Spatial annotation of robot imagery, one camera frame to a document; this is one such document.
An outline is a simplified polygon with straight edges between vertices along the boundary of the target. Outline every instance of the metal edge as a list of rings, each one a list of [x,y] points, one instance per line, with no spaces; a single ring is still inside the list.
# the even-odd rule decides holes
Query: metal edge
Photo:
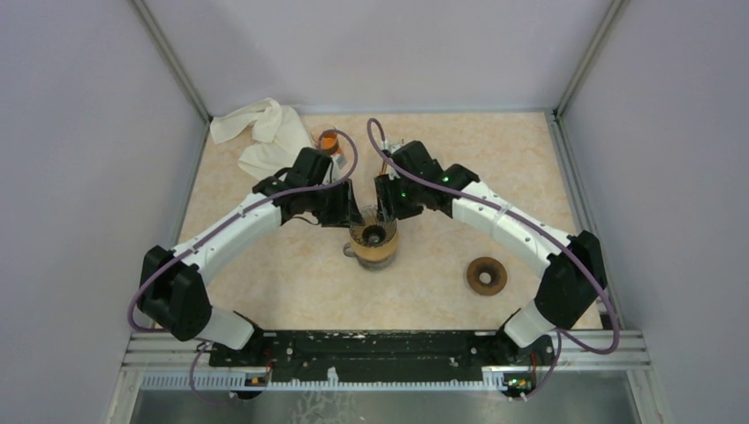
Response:
[[[552,144],[554,145],[554,150],[556,152],[556,160],[559,164],[559,170],[562,172],[564,190],[567,192],[567,199],[570,202],[575,225],[579,230],[588,230],[593,234],[598,234],[598,227],[595,224],[595,219],[590,208],[590,202],[588,201],[585,187],[578,171],[579,167],[575,162],[575,155],[570,146],[569,137],[564,130],[564,126],[554,113],[546,114],[546,122],[549,126],[549,134],[551,135]],[[605,249],[603,251],[603,264],[606,269],[610,269]],[[626,329],[624,313],[622,311],[622,306],[619,303],[619,297],[617,296],[616,284],[611,275],[607,275],[607,277],[609,279],[609,285],[606,288],[606,291],[609,293],[609,299],[617,311],[619,328]]]
[[[627,378],[630,383],[632,401],[637,408],[641,422],[660,422],[661,424],[674,422],[668,402],[663,396],[660,381],[653,369],[627,371]]]
[[[562,94],[562,99],[556,107],[556,114],[559,117],[563,117],[569,109],[572,100],[574,100],[575,95],[577,95],[582,87],[588,73],[590,73],[590,70],[595,64],[596,59],[598,59],[598,56],[601,54],[603,46],[608,41],[614,25],[621,18],[624,9],[626,9],[629,2],[629,0],[613,0],[609,9],[606,10],[606,14],[603,16],[603,22],[598,26],[598,31],[596,31],[593,40],[590,42],[585,55],[580,59],[578,67],[572,75],[570,84],[567,85],[564,94]]]
[[[395,108],[346,108],[342,106],[314,106],[309,104],[290,104],[300,115],[365,115],[365,114],[399,114],[399,113],[539,113],[553,110],[551,107],[491,107],[491,106],[415,106]]]
[[[143,25],[144,29],[146,29],[149,38],[154,43],[156,50],[158,50],[159,55],[162,57],[167,68],[169,68],[171,75],[177,82],[179,89],[182,90],[182,93],[187,98],[187,101],[192,104],[203,122],[210,122],[211,116],[208,113],[208,109],[206,109],[205,103],[200,98],[198,90],[195,89],[195,85],[190,80],[187,72],[185,72],[185,68],[179,62],[177,54],[175,54],[174,49],[170,46],[169,41],[159,27],[154,14],[151,13],[151,10],[148,8],[146,1],[128,0],[127,3],[132,6],[135,14],[138,15],[140,23]]]
[[[611,330],[574,330],[574,336],[584,343],[607,345],[611,338]],[[167,333],[148,335],[133,335],[128,345],[121,369],[124,371],[186,371],[190,368],[195,350],[199,342],[179,342]],[[650,369],[650,358],[647,355],[642,333],[637,330],[622,332],[623,348],[614,354],[600,356],[591,352],[584,352],[572,343],[563,342],[563,353],[560,370],[591,371],[591,370],[633,370]],[[497,366],[496,369],[508,371],[513,367]],[[201,357],[196,369],[225,373],[227,371],[262,371],[262,367],[221,367],[212,368],[208,365],[208,356]]]
[[[104,422],[108,424],[127,424],[130,422],[138,401],[143,376],[142,371],[119,372],[115,392],[110,402],[110,409]]]
[[[185,218],[187,217],[187,208],[190,206],[190,199],[193,197],[193,189],[195,187],[195,181],[198,179],[198,171],[200,170],[200,163],[203,160],[203,153],[206,151],[206,143],[208,143],[208,133],[210,132],[210,123],[206,123],[203,126],[203,133],[200,139],[200,147],[198,152],[194,155],[193,160],[190,162],[190,183],[185,188],[185,192],[182,194],[182,203],[179,206],[177,225],[171,231],[170,241],[172,245],[176,245],[179,242],[179,235],[182,233],[182,227],[185,225]]]

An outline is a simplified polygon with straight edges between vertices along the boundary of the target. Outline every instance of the enclosure wall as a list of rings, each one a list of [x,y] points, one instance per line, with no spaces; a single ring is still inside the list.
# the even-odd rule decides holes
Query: enclosure wall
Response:
[[[564,119],[676,422],[749,415],[747,21],[741,0],[631,2]]]
[[[220,116],[273,96],[302,110],[557,105],[610,0],[148,0]]]
[[[102,422],[202,122],[126,1],[0,10],[0,422]]]

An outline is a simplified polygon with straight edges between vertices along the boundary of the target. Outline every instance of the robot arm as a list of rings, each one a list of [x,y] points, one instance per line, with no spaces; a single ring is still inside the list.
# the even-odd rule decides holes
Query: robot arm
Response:
[[[532,218],[494,193],[478,175],[459,164],[443,170],[420,141],[412,141],[391,155],[404,170],[425,180],[461,193],[472,194],[500,206],[497,211],[475,201],[452,196],[405,178],[383,175],[375,179],[383,219],[416,216],[424,207],[467,223],[507,246],[541,278],[535,298],[515,313],[497,333],[504,345],[522,349],[554,328],[570,329],[593,304],[596,292],[561,249],[509,216],[512,210],[541,227],[567,246],[606,287],[598,239],[587,231],[572,236]]]
[[[241,349],[257,326],[238,314],[212,307],[206,286],[247,246],[297,214],[311,212],[323,227],[348,227],[351,221],[360,221],[349,180],[325,190],[292,193],[248,210],[272,194],[319,185],[330,166],[332,161],[325,154],[302,149],[283,180],[276,176],[263,179],[253,187],[253,193],[202,234],[171,250],[152,248],[143,261],[141,284],[168,262],[182,260],[148,287],[138,308],[177,340],[200,338]]]

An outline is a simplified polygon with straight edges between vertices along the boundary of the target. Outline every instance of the gray metal frame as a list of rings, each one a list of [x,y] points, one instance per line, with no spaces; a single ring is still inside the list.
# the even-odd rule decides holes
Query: gray metal frame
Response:
[[[164,63],[169,67],[175,81],[182,89],[189,103],[195,108],[196,112],[206,123],[205,133],[208,134],[208,123],[212,119],[208,113],[203,101],[195,89],[187,72],[182,67],[177,55],[171,48],[168,40],[158,26],[153,14],[148,9],[145,0],[128,0],[138,15],[141,23],[145,27],[151,40],[154,42],[157,50],[162,56]],[[595,232],[596,225],[594,214],[592,213],[580,178],[575,155],[570,140],[564,130],[564,114],[569,109],[571,102],[579,88],[585,82],[585,78],[590,69],[594,66],[595,59],[601,54],[609,34],[622,15],[629,0],[613,0],[609,7],[601,26],[586,54],[580,60],[577,71],[575,71],[569,86],[564,92],[559,105],[554,110],[546,111],[549,133],[551,134],[554,148],[556,150],[559,168],[564,178],[564,185],[570,200],[572,214],[575,224],[579,229],[585,229]],[[187,202],[190,199],[194,178],[197,176],[200,165],[201,154],[197,156],[197,162],[193,163],[193,178],[188,187],[185,196],[185,206],[183,212],[186,212]],[[177,225],[174,239],[177,240],[180,224]],[[609,281],[608,293],[614,302],[617,311],[621,313],[619,307],[614,282]],[[619,325],[626,329],[625,321],[619,314]],[[606,344],[611,337],[611,331],[575,331],[577,337],[583,338],[589,343],[600,345]],[[133,334],[130,344],[128,345],[123,365],[120,368],[120,374],[117,379],[117,386],[112,398],[107,422],[127,423],[132,417],[133,408],[136,405],[136,399],[141,390],[152,390],[154,387],[161,387],[154,382],[153,377],[163,371],[177,372],[178,375],[187,375],[190,364],[194,358],[195,348],[198,342],[178,342],[170,335],[138,335]],[[625,371],[629,380],[629,386],[632,395],[632,407],[637,410],[641,422],[673,422],[670,411],[660,389],[661,385],[653,372],[645,340],[638,330],[623,330],[621,351],[609,356],[596,356],[592,353],[582,352],[568,342],[563,344],[563,353],[560,359],[561,366],[559,372],[598,372],[608,373],[611,371]],[[202,358],[196,369],[201,375],[224,375],[227,373],[245,373],[246,375],[262,374],[263,370],[259,368],[210,368],[207,365],[208,358]],[[486,372],[506,372],[514,370],[513,367],[488,367]],[[173,387],[173,390],[184,390],[184,387]],[[226,390],[226,386],[221,384],[211,387],[210,384],[202,387],[203,390]],[[278,387],[278,390],[309,390],[310,388],[294,388],[290,386]]]

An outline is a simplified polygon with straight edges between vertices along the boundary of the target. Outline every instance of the wire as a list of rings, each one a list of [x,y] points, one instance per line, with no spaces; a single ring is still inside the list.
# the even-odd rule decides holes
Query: wire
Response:
[[[146,279],[146,281],[143,282],[143,284],[140,285],[140,288],[132,296],[132,299],[130,300],[130,304],[127,307],[127,323],[130,324],[130,327],[136,331],[147,332],[147,333],[165,332],[166,331],[165,329],[150,329],[148,327],[140,326],[138,325],[137,322],[135,322],[133,313],[135,312],[135,307],[138,304],[138,300],[140,299],[141,296],[143,296],[143,293],[145,293],[146,290],[148,290],[148,288],[151,287],[154,281],[156,281],[156,279],[158,279],[164,272],[166,272],[168,269],[173,267],[175,264],[182,261],[184,258],[189,256],[190,254],[198,253],[198,251],[200,250],[202,246],[208,243],[213,237],[216,236],[216,234],[220,233],[226,227],[234,223],[234,221],[237,221],[241,216],[244,216],[251,210],[258,208],[266,203],[282,198],[284,196],[288,196],[290,194],[309,193],[309,192],[316,192],[319,190],[327,190],[329,188],[333,188],[335,186],[340,186],[341,184],[343,184],[344,181],[353,174],[354,170],[356,170],[357,164],[359,164],[359,151],[356,149],[356,144],[353,142],[352,138],[349,137],[349,135],[346,134],[345,132],[341,130],[337,130],[337,129],[330,129],[330,130],[323,132],[322,134],[320,134],[320,139],[318,139],[318,141],[322,141],[322,137],[330,133],[336,133],[336,134],[343,136],[346,139],[346,141],[349,142],[353,151],[352,167],[341,178],[339,178],[338,180],[334,182],[330,182],[328,184],[292,188],[289,190],[284,190],[282,192],[271,194],[270,196],[264,199],[260,199],[259,201],[256,201],[255,203],[251,204],[250,206],[242,209],[241,213],[234,214],[230,216],[229,218],[227,218],[226,221],[218,224],[211,232],[206,234],[205,237],[195,242],[195,244],[191,248],[188,248],[183,253],[177,255],[174,259],[172,259],[171,261],[161,266],[159,269],[156,270],[154,274],[149,276]]]
[[[306,219],[306,218],[305,218],[305,217],[303,217],[303,216],[292,216],[292,217],[291,217],[291,219],[300,219],[300,220],[302,220],[302,221],[304,221],[305,223],[308,223],[308,224],[310,224],[310,225],[320,225],[320,221],[318,221],[318,222],[316,222],[316,223],[313,223],[312,221],[310,221],[310,220]]]
[[[531,352],[531,383],[536,384],[536,352]]]
[[[496,203],[492,203],[491,201],[487,201],[487,200],[481,199],[481,198],[473,196],[471,194],[462,193],[462,192],[460,192],[458,190],[454,190],[454,189],[451,189],[449,187],[444,187],[442,185],[438,185],[438,184],[426,181],[425,179],[419,178],[419,177],[413,175],[411,172],[408,172],[407,170],[404,170],[403,168],[401,168],[400,166],[398,166],[397,163],[395,163],[390,157],[388,157],[387,155],[385,155],[385,153],[382,152],[382,149],[380,149],[380,147],[378,146],[377,141],[375,140],[375,136],[372,134],[372,124],[377,125],[377,129],[380,131],[380,139],[383,140],[383,141],[385,140],[385,131],[382,129],[382,125],[380,124],[380,121],[378,121],[377,119],[371,117],[367,121],[367,135],[369,136],[369,142],[372,144],[372,147],[377,152],[377,154],[383,159],[383,161],[387,162],[388,165],[390,167],[392,167],[394,170],[396,170],[398,174],[400,174],[400,175],[402,175],[402,176],[410,179],[411,181],[419,183],[419,184],[421,184],[423,186],[426,186],[426,187],[429,187],[429,188],[432,188],[432,189],[435,189],[437,191],[440,191],[440,192],[443,192],[443,193],[447,193],[447,194],[450,194],[450,195],[453,195],[453,196],[462,197],[464,199],[468,199],[469,201],[475,201],[476,203],[480,203],[480,204],[482,204],[484,206],[488,206],[488,207],[490,207],[490,208],[492,208],[492,209],[494,209],[494,210],[496,210],[498,212],[503,212],[502,207],[499,206],[499,205],[497,205]],[[567,248],[567,246],[565,246],[564,244],[562,244],[559,240],[557,240],[556,238],[554,238],[548,232],[544,231],[540,226],[536,225],[535,223],[531,222],[530,220],[528,220],[524,216],[522,216],[522,215],[520,215],[520,214],[518,214],[518,213],[516,213],[516,212],[514,212],[512,210],[506,209],[506,210],[504,210],[504,213],[507,216],[510,216],[513,219],[515,219],[516,221],[522,223],[524,226],[526,226],[526,227],[530,228],[531,230],[539,233],[542,237],[544,237],[546,240],[548,240],[552,245],[554,245],[556,248],[558,248],[559,250],[561,250],[568,258],[570,258],[570,261],[572,261],[572,263],[575,264],[575,267],[577,267],[580,270],[580,272],[583,274],[583,276],[585,276],[585,278],[587,279],[587,281],[593,286],[593,289],[595,290],[595,293],[598,295],[598,297],[601,298],[601,301],[603,302],[603,305],[606,306],[606,311],[609,314],[609,318],[610,318],[611,322],[614,323],[614,325],[613,325],[614,336],[613,336],[613,339],[611,340],[611,346],[609,346],[606,349],[596,349],[596,348],[594,348],[594,347],[592,347],[590,345],[587,345],[587,344],[583,343],[582,341],[580,341],[579,339],[577,339],[576,337],[574,337],[573,335],[571,335],[568,331],[566,331],[564,329],[558,329],[557,331],[561,332],[567,338],[569,338],[573,343],[575,343],[576,345],[582,347],[583,349],[585,349],[587,351],[590,351],[590,352],[593,352],[593,353],[598,353],[600,355],[608,355],[608,354],[612,353],[613,351],[615,351],[617,349],[617,347],[619,346],[619,338],[620,338],[619,326],[616,325],[616,323],[617,323],[617,313],[614,310],[613,305],[611,305],[611,301],[609,300],[609,297],[606,296],[606,293],[603,291],[603,288],[601,288],[601,285],[598,284],[598,282],[595,280],[595,277],[593,276],[593,274],[591,274],[590,270],[585,266],[585,264],[569,248]]]
[[[212,406],[227,406],[229,402],[221,402],[216,400],[208,399],[207,397],[204,397],[199,393],[199,391],[195,388],[195,368],[198,366],[198,360],[200,359],[200,356],[209,351],[213,344],[208,342],[203,342],[201,344],[198,344],[198,354],[195,355],[195,359],[193,360],[193,363],[190,364],[190,374],[189,374],[189,380],[190,380],[190,390],[193,392],[193,394],[203,403],[212,405]]]

